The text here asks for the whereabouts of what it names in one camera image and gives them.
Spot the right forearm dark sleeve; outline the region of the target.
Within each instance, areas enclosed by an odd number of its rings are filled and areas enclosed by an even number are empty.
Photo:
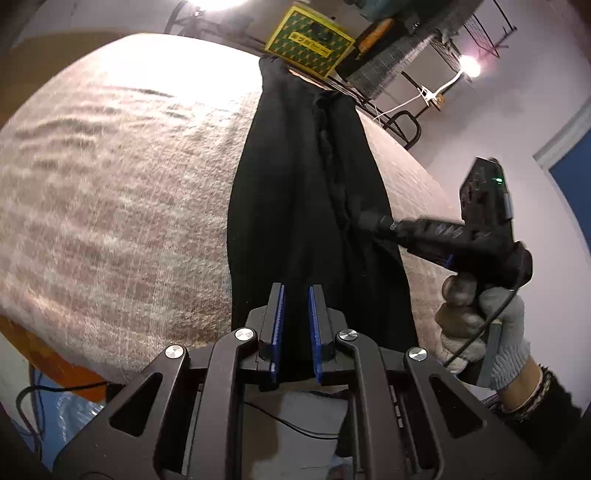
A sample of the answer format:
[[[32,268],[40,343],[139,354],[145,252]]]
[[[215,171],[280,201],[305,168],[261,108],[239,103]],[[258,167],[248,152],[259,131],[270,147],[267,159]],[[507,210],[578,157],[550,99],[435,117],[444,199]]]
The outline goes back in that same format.
[[[575,406],[554,372],[528,359],[498,396],[497,416],[536,454],[542,479],[587,476],[590,412]]]

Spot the right hand grey glove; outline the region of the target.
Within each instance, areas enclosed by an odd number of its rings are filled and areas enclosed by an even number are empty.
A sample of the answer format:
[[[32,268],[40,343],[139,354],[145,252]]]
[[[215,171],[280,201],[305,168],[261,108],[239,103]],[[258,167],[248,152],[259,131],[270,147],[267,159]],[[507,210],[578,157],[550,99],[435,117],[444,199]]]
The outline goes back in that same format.
[[[479,292],[477,282],[453,275],[442,286],[444,303],[436,313],[441,328],[441,362],[459,375],[477,366],[486,372],[466,381],[491,390],[503,390],[523,370],[530,357],[525,339],[525,304],[520,296],[505,288]]]

